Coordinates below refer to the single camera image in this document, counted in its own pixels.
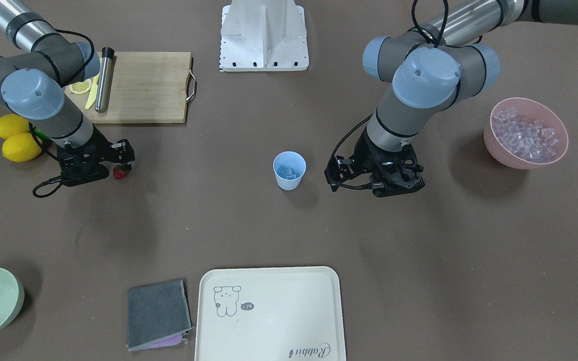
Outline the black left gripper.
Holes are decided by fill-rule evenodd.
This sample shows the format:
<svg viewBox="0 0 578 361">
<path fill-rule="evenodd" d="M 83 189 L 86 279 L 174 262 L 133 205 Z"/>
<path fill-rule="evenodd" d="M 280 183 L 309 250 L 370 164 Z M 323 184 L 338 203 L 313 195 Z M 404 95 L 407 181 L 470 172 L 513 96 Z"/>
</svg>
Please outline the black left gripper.
<svg viewBox="0 0 578 361">
<path fill-rule="evenodd" d="M 352 178 L 369 174 L 370 183 L 383 184 L 372 188 L 376 197 L 412 194 L 425 186 L 423 167 L 417 161 L 411 144 L 405 144 L 400 151 L 390 152 L 373 144 L 367 132 L 362 132 L 352 160 Z"/>
</svg>

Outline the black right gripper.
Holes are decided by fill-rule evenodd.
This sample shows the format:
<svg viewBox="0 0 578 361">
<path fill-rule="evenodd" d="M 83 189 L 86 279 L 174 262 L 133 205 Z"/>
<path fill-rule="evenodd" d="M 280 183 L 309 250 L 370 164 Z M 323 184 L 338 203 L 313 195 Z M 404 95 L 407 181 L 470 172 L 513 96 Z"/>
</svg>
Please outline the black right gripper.
<svg viewBox="0 0 578 361">
<path fill-rule="evenodd" d="M 103 162 L 121 164 L 131 170 L 135 153 L 128 139 L 112 143 L 94 126 L 92 136 L 82 146 L 58 146 L 57 159 L 62 185 L 76 187 L 108 178 L 110 172 Z"/>
</svg>

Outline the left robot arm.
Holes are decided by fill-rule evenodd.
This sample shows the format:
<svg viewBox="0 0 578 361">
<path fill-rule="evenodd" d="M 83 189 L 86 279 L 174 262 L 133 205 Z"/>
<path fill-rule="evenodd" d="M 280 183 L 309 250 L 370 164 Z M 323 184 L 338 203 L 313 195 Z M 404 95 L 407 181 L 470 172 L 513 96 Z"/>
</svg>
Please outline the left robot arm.
<svg viewBox="0 0 578 361">
<path fill-rule="evenodd" d="M 369 174 L 358 190 L 376 197 L 417 192 L 422 166 L 411 140 L 436 113 L 493 85 L 500 60 L 482 35 L 516 21 L 578 26 L 578 1 L 467 1 L 398 37 L 372 39 L 363 51 L 365 72 L 390 84 L 348 159 L 331 164 L 344 182 Z"/>
</svg>

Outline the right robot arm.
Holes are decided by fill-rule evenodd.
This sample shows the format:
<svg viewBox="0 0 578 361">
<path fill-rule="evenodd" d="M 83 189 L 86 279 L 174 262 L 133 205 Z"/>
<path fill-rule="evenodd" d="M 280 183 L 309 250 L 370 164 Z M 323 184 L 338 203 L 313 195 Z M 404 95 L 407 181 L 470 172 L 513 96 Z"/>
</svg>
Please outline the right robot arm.
<svg viewBox="0 0 578 361">
<path fill-rule="evenodd" d="M 0 31 L 23 53 L 0 56 L 0 105 L 27 119 L 32 140 L 41 131 L 56 146 L 58 176 L 47 185 L 75 187 L 131 171 L 127 139 L 110 142 L 67 98 L 64 87 L 98 75 L 99 56 L 85 35 L 72 43 L 21 1 L 0 1 Z M 115 164 L 109 171 L 105 163 Z"/>
</svg>

